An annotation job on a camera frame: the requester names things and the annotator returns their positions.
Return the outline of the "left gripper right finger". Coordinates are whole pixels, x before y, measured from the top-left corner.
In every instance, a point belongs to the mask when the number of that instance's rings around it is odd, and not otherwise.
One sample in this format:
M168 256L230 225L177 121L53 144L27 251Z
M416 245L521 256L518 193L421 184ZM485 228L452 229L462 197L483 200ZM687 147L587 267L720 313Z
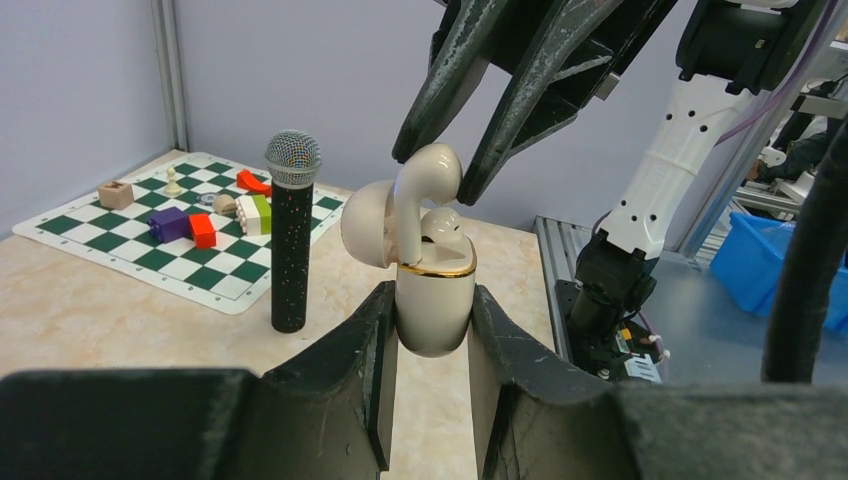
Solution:
M610 383L477 286L468 331L481 479L843 479L847 392L798 384Z

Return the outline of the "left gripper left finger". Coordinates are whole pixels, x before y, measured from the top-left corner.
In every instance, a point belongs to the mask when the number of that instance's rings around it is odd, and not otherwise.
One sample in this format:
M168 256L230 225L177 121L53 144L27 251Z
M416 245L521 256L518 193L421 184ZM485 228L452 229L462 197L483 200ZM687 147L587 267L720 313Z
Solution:
M262 375L30 370L1 382L5 479L376 479L390 466L395 285Z

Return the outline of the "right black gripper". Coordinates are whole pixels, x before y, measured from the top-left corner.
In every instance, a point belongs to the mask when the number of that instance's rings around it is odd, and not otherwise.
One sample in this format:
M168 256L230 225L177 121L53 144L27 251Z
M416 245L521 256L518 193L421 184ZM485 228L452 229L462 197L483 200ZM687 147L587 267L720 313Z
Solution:
M672 1L448 1L431 36L426 78L392 148L406 162L446 130L495 66L510 80L457 199L475 204L524 123L565 123L622 75Z

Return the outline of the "white earbud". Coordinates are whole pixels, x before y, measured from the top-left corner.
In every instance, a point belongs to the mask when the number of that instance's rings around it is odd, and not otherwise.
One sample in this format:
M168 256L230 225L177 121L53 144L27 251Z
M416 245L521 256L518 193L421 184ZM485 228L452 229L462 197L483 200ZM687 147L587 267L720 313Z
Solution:
M457 197L462 177L457 154L444 143L423 146L403 164L393 193L398 258L402 265L415 266L422 259L421 202L451 203Z
M421 240L424 243L458 242L464 235L461 216L453 209L439 207L421 218Z

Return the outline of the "white earbud charging case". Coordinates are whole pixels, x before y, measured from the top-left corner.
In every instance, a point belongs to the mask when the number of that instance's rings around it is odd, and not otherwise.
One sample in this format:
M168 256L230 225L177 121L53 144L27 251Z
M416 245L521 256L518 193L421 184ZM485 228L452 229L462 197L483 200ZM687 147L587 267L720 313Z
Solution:
M421 262L400 264L392 180L371 183L348 200L341 237L357 261L396 267L396 325L403 345L422 357L442 357L462 343L472 307L477 253L465 234L453 243L424 243Z

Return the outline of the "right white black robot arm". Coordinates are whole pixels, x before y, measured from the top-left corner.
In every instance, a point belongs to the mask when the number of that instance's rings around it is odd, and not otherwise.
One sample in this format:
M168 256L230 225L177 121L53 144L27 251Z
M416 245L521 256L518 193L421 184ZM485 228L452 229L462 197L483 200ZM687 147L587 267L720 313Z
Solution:
M576 262L564 316L582 367L621 360L616 333L653 292L671 220L715 145L747 127L747 108L807 64L832 1L699 1L676 49L678 75L639 168ZM428 73L392 155L408 161L456 117L490 65L511 79L458 191L475 204L506 162L574 121L621 76L666 18L669 1L450 1Z

